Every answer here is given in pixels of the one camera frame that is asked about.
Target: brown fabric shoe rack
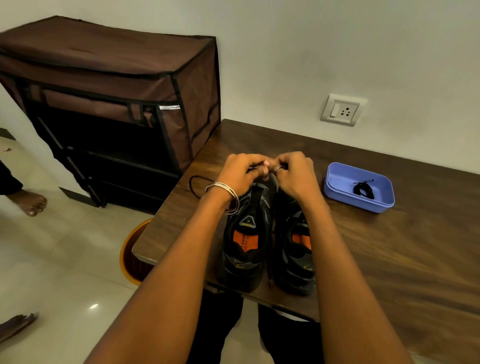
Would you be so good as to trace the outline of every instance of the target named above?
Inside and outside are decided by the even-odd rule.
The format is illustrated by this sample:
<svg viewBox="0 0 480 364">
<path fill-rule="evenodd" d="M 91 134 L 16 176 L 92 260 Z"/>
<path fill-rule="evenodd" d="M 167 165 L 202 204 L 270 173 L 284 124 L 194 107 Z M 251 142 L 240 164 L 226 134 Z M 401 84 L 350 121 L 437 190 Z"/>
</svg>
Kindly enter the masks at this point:
<svg viewBox="0 0 480 364">
<path fill-rule="evenodd" d="M 0 33 L 0 82 L 98 206 L 155 213 L 220 122 L 211 36 L 55 16 Z"/>
</svg>

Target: baseboard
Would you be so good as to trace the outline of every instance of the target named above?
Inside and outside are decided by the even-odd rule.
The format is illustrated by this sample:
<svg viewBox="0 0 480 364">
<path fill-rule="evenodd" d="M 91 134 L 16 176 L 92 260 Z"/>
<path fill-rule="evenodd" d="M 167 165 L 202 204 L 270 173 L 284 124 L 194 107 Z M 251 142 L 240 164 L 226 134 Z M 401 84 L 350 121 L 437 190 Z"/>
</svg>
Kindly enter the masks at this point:
<svg viewBox="0 0 480 364">
<path fill-rule="evenodd" d="M 99 207 L 95 202 L 93 202 L 93 200 L 90 197 L 85 196 L 84 194 L 79 194 L 77 192 L 67 190 L 66 188 L 63 188 L 63 187 L 59 187 L 59 188 L 68 198 L 71 198 L 72 200 L 83 202 L 84 204 L 87 204 L 90 206 Z"/>
<path fill-rule="evenodd" d="M 16 140 L 15 137 L 12 134 L 10 134 L 10 132 L 7 129 L 4 129 L 4 128 L 0 128 L 0 136 L 3 138 Z"/>
</svg>

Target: wall switch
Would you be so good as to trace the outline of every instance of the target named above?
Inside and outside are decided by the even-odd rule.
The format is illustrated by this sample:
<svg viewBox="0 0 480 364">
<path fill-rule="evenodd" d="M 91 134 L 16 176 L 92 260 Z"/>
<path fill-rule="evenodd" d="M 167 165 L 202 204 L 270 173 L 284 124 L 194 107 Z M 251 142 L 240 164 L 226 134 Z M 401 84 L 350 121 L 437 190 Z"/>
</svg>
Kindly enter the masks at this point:
<svg viewBox="0 0 480 364">
<path fill-rule="evenodd" d="M 367 104 L 367 99 L 330 94 L 320 120 L 354 126 Z"/>
</svg>

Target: person's right hand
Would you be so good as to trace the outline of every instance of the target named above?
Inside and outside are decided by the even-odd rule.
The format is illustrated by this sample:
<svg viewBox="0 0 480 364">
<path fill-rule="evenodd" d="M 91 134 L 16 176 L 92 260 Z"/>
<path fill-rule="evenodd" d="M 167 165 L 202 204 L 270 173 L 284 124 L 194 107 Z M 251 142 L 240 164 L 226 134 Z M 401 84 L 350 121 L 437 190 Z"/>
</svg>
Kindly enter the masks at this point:
<svg viewBox="0 0 480 364">
<path fill-rule="evenodd" d="M 275 159 L 268 159 L 264 165 L 273 172 L 281 164 L 287 164 L 288 170 L 279 168 L 276 177 L 280 187 L 300 204 L 308 202 L 312 197 L 322 196 L 318 187 L 317 177 L 313 170 L 313 161 L 302 152 L 280 154 Z"/>
</svg>

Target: wood grain surface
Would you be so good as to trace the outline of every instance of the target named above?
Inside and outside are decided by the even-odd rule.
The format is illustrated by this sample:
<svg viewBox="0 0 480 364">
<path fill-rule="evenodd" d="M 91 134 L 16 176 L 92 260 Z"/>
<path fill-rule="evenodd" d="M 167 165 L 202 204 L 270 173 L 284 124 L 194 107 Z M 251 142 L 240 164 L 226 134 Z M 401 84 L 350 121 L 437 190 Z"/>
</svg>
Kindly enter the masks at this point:
<svg viewBox="0 0 480 364">
<path fill-rule="evenodd" d="M 159 261 L 193 214 L 192 175 L 214 179 L 230 153 L 276 156 L 301 150 L 319 183 L 341 162 L 387 176 L 396 203 L 374 214 L 327 198 L 333 218 L 375 296 L 405 346 L 444 363 L 480 363 L 480 175 L 224 120 L 133 248 Z M 202 193 L 207 182 L 194 184 Z M 216 231 L 207 283 L 217 286 L 216 262 L 225 228 Z M 316 296 L 297 297 L 268 281 L 255 301 L 318 319 Z"/>
</svg>

